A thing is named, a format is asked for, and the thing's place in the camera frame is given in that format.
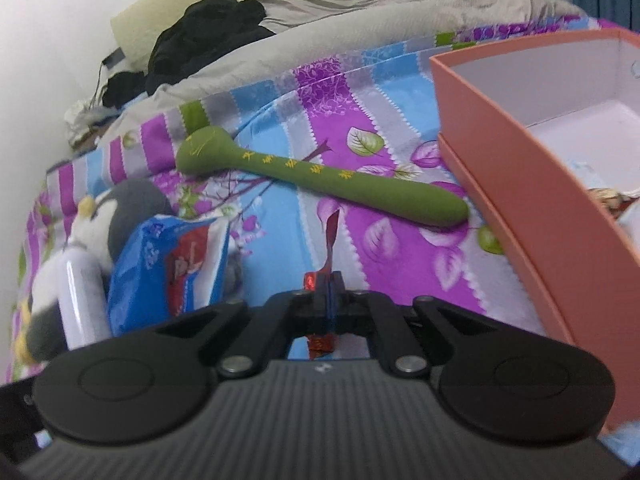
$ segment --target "pink box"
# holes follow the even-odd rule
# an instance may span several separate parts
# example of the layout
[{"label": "pink box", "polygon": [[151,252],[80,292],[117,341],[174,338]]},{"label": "pink box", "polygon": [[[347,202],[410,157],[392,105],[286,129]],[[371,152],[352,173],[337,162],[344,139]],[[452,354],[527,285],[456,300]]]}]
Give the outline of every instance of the pink box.
[{"label": "pink box", "polygon": [[613,373],[607,429],[640,418],[640,257],[567,169],[574,157],[609,187],[640,187],[640,37],[531,36],[441,54],[431,68],[442,156],[547,333]]}]

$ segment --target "green silicone wand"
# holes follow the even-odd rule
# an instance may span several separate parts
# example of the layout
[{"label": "green silicone wand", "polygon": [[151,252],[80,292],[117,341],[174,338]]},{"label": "green silicone wand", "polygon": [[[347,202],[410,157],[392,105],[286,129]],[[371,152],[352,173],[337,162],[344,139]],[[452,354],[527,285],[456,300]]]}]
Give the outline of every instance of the green silicone wand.
[{"label": "green silicone wand", "polygon": [[218,126],[191,134],[175,157],[187,175],[242,170],[385,211],[419,224],[450,227],[468,218],[465,201],[441,187],[340,170],[312,162],[252,152]]}]

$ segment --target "blue snack package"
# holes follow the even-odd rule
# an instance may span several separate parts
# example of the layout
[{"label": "blue snack package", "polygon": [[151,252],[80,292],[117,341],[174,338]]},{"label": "blue snack package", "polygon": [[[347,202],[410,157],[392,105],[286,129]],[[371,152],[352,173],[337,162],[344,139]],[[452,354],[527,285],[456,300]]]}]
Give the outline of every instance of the blue snack package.
[{"label": "blue snack package", "polygon": [[129,237],[116,262],[107,314],[119,336],[222,299],[229,245],[224,218],[156,215]]}]

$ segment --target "penguin plush toy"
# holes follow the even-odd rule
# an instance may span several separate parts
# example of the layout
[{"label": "penguin plush toy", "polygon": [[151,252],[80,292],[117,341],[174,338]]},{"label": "penguin plush toy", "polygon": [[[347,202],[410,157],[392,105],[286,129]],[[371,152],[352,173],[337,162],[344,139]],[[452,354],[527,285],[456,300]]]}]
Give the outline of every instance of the penguin plush toy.
[{"label": "penguin plush toy", "polygon": [[[166,196],[146,179],[125,180],[98,195],[84,197],[71,225],[70,239],[86,247],[98,261],[108,286],[113,266],[127,240],[143,221],[174,214]],[[15,353],[25,364],[50,361],[67,350],[58,307],[57,273],[62,252],[40,266],[27,300],[20,305],[22,330]]]}]

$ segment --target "ribbed black surface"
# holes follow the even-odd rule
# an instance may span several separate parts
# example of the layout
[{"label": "ribbed black surface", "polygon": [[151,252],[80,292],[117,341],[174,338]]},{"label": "ribbed black surface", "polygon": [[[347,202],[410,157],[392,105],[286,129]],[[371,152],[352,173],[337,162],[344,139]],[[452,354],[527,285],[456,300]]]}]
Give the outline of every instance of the ribbed black surface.
[{"label": "ribbed black surface", "polygon": [[227,381],[199,418],[126,448],[63,440],[22,466],[34,480],[614,480],[625,467],[596,440],[505,446],[442,410],[429,387],[375,361],[272,362]]}]

